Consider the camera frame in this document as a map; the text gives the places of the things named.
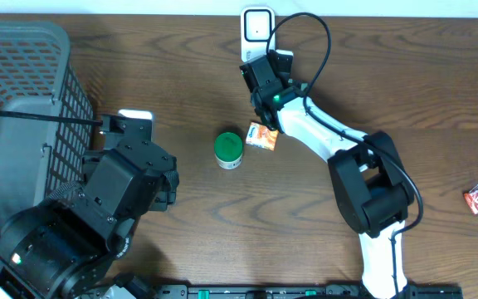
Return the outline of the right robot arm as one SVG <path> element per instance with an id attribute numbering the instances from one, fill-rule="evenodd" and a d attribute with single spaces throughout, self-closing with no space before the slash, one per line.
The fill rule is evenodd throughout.
<path id="1" fill-rule="evenodd" d="M 407 286 L 401 234 L 414 201 L 393 140 L 368 135 L 323 112 L 290 79 L 293 55 L 271 51 L 240 67 L 251 103 L 269 130 L 295 138 L 329 168 L 339 212 L 358 234 L 363 256 L 361 282 L 371 297 L 393 298 Z"/>

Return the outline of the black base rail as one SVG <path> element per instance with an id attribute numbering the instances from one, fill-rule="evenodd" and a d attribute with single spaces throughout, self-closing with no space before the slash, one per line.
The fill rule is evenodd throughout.
<path id="1" fill-rule="evenodd" d="M 331 284 L 324 287 L 188 287 L 161 285 L 137 287 L 113 285 L 96 288 L 82 298 L 101 299 L 313 299 L 313 298 L 370 298 L 358 284 Z M 396 298 L 401 299 L 463 299 L 459 287 L 408 285 Z"/>

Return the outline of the green lid jar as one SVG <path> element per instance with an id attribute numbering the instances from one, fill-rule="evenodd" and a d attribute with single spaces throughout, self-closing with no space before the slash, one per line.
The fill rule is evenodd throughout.
<path id="1" fill-rule="evenodd" d="M 243 143 L 239 135 L 232 132 L 221 133 L 214 142 L 217 164 L 227 170 L 237 168 L 243 158 Z"/>

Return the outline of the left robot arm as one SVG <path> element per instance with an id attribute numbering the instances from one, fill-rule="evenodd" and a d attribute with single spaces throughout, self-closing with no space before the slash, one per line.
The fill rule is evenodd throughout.
<path id="1" fill-rule="evenodd" d="M 84 178 L 12 216 L 0 237 L 0 298 L 77 298 L 129 250 L 140 218 L 176 200 L 177 160 L 152 141 L 154 122 L 103 115 L 101 151 Z"/>

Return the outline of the orange white tissue pack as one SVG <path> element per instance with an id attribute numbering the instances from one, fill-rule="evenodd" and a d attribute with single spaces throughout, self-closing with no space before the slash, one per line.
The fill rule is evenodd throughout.
<path id="1" fill-rule="evenodd" d="M 256 122 L 251 122 L 246 133 L 246 144 L 274 151 L 279 132 Z"/>

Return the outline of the grey plastic mesh basket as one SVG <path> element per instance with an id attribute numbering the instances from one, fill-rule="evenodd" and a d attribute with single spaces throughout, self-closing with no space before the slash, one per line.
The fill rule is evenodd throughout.
<path id="1" fill-rule="evenodd" d="M 51 22 L 0 21 L 0 231 L 15 213 L 81 177 L 91 103 Z"/>

